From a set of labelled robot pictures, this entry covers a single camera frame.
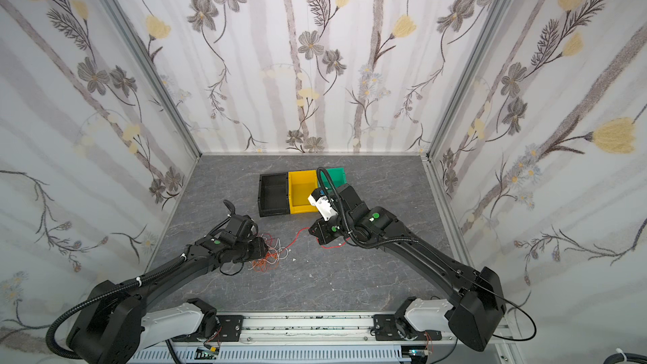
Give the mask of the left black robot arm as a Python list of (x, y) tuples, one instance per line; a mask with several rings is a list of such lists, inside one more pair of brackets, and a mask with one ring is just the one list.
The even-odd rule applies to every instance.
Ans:
[(132, 279), (103, 281), (81, 303), (50, 325), (45, 343), (50, 352), (87, 363), (126, 363), (142, 346), (144, 318), (150, 308), (190, 281), (225, 264), (245, 264), (264, 257), (266, 241), (258, 224), (223, 202), (229, 214), (207, 235), (171, 261)]

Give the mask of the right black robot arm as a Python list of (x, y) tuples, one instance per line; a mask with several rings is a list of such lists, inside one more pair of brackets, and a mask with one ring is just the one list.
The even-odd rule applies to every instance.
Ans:
[(428, 330), (451, 332), (481, 352), (497, 336), (507, 308), (499, 276), (490, 268), (477, 270), (415, 235), (383, 207), (370, 208), (348, 184), (336, 187), (327, 169), (316, 170), (318, 188), (308, 197), (320, 219), (309, 230), (320, 245), (343, 238), (366, 250), (397, 256), (442, 292), (441, 299), (409, 298), (397, 311), (397, 327), (405, 338)]

